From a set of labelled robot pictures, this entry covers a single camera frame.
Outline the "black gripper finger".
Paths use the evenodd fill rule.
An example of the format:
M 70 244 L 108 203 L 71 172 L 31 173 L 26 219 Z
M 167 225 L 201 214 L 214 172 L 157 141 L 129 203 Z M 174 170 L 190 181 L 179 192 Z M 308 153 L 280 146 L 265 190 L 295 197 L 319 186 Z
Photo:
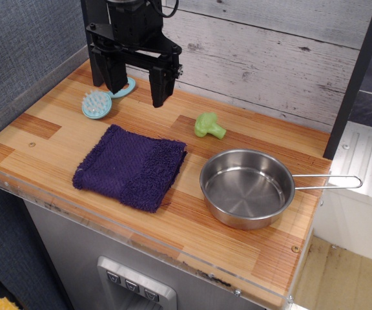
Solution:
M 149 70 L 150 90 L 153 107 L 161 107 L 172 95 L 176 80 L 176 68 L 173 66 L 152 67 Z
M 93 56 L 107 88 L 118 93 L 128 83 L 125 62 L 116 53 L 93 50 Z

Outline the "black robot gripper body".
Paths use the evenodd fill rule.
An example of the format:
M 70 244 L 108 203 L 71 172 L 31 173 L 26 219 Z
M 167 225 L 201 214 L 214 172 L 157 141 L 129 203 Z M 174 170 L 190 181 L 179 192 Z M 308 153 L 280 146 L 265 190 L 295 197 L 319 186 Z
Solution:
M 145 70 L 173 66 L 176 79 L 182 74 L 179 55 L 182 49 L 163 34 L 163 20 L 178 10 L 163 12 L 161 1 L 106 1 L 109 24 L 101 25 L 93 50 L 116 53 L 125 62 Z

